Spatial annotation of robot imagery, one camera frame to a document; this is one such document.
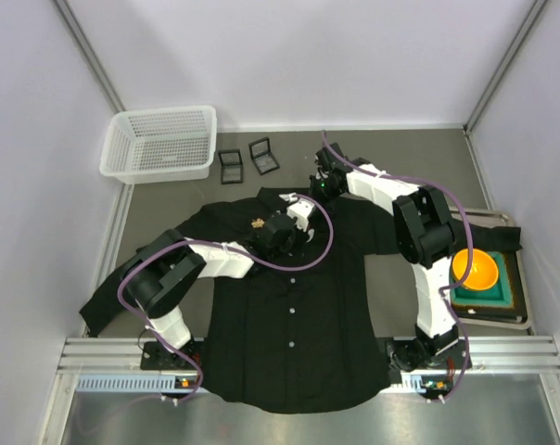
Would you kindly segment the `black button shirt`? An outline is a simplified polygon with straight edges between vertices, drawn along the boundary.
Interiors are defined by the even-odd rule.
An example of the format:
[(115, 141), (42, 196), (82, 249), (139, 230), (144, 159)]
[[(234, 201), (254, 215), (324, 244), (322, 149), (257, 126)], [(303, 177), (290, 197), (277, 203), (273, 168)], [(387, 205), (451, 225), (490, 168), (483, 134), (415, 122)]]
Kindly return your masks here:
[(387, 388), (367, 304), (364, 259), (398, 253), (392, 216), (341, 197), (312, 242), (243, 279), (217, 278), (203, 344), (204, 388), (271, 413), (354, 407)]

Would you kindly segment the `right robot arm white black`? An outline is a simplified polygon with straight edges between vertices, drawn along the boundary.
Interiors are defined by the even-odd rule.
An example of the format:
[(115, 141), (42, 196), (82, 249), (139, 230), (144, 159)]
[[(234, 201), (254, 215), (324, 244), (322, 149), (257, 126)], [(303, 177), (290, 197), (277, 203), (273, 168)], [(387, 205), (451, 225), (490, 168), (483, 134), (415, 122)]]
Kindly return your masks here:
[(435, 362), (459, 341), (449, 289), (454, 233), (445, 196), (434, 186), (396, 179), (364, 159), (344, 159), (337, 144), (317, 151), (315, 163), (317, 173), (310, 178), (314, 198), (350, 194), (392, 216), (398, 251), (413, 268), (418, 313), (415, 338), (390, 341), (387, 354), (407, 372)]

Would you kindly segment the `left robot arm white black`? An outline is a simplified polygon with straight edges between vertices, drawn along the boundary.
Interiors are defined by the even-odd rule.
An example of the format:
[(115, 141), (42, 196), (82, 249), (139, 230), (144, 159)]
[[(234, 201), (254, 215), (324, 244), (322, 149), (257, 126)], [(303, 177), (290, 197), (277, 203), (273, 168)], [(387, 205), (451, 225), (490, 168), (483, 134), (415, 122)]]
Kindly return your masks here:
[(205, 278), (243, 279), (259, 266), (279, 269), (273, 260), (310, 239), (307, 216), (296, 205), (262, 221), (239, 241), (205, 241), (169, 230), (123, 267), (119, 303), (136, 312), (166, 352), (184, 357), (192, 340), (180, 303), (193, 284)]

